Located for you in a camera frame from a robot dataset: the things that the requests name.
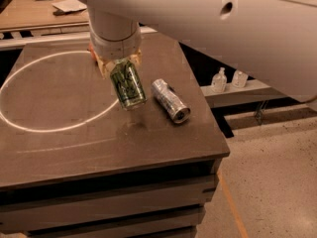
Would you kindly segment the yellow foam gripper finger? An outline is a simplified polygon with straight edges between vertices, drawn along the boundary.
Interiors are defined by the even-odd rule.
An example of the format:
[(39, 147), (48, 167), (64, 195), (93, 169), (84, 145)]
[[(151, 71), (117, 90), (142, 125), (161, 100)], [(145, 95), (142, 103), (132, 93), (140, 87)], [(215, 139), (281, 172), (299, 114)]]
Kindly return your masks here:
[(128, 60), (133, 63), (134, 65), (141, 65), (142, 64), (142, 51), (137, 50), (134, 54), (128, 56)]
[(97, 53), (94, 53), (94, 55), (102, 77), (109, 77), (112, 69), (115, 66), (115, 63), (112, 60), (102, 58)]

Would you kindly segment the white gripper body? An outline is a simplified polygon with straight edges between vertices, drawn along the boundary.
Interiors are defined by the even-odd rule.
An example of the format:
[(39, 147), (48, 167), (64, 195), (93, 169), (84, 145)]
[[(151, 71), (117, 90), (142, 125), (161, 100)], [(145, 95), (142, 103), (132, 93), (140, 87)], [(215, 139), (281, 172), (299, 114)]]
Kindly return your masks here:
[(129, 37), (114, 41), (102, 38), (90, 30), (93, 51), (103, 60), (119, 60), (135, 55), (139, 51), (141, 41), (140, 27), (137, 27), (136, 31)]

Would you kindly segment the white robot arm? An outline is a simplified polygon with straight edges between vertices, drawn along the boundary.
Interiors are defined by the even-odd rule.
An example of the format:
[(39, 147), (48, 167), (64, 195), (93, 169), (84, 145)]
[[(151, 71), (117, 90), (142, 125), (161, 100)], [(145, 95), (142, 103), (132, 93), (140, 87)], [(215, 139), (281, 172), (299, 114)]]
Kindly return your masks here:
[(129, 18), (300, 102), (317, 98), (317, 0), (79, 0)]

